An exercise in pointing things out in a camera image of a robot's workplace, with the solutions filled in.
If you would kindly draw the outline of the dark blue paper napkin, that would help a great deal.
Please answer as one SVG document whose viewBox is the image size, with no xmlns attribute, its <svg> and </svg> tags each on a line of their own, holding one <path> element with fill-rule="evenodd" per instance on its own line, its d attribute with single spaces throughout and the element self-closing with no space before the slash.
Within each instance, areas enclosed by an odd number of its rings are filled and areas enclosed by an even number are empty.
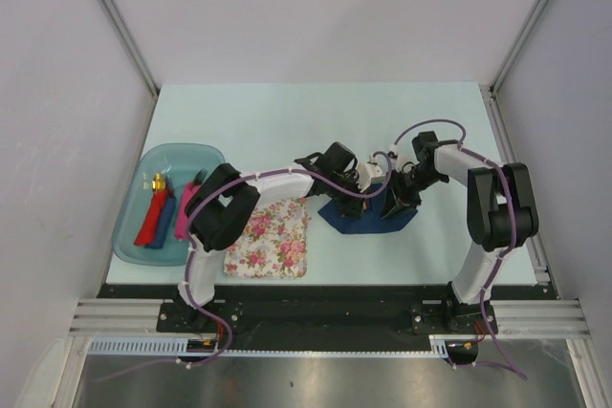
<svg viewBox="0 0 612 408">
<path fill-rule="evenodd" d="M 390 183 L 391 179 L 384 191 L 373 198 L 366 199 L 365 210 L 360 217 L 342 217 L 336 210 L 332 199 L 317 213 L 330 227 L 345 235 L 386 234 L 400 231 L 413 220 L 418 212 L 414 216 L 403 218 L 383 219 L 381 217 L 386 191 L 391 188 Z"/>
</svg>

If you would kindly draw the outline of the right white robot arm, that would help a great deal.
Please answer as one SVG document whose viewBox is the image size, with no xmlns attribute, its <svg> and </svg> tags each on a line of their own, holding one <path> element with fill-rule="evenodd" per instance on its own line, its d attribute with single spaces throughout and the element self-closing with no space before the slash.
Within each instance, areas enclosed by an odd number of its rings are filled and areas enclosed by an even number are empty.
<svg viewBox="0 0 612 408">
<path fill-rule="evenodd" d="M 397 166 L 382 208 L 391 218 L 415 211 L 420 193 L 436 183 L 456 181 L 467 190 L 470 250 L 442 300 L 441 320 L 462 333 L 476 317 L 487 317 L 492 286 L 515 249 L 539 230 L 536 201 L 528 167 L 520 162 L 498 164 L 458 140 L 439 140 L 432 131 L 412 141 L 416 162 Z"/>
</svg>

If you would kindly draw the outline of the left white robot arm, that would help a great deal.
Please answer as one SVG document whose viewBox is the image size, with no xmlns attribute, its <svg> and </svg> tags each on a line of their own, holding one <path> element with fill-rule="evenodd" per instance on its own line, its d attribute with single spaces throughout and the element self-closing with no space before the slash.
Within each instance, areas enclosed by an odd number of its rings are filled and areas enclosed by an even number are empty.
<svg viewBox="0 0 612 408">
<path fill-rule="evenodd" d="M 243 174 L 229 163 L 216 167 L 186 205 L 188 255 L 179 284 L 183 301 L 178 319 L 189 330 L 204 329 L 211 319 L 217 272 L 225 250 L 235 243 L 260 205 L 326 195 L 343 215 L 359 217 L 358 160 L 340 142 L 323 153 L 295 160 L 284 169 Z"/>
</svg>

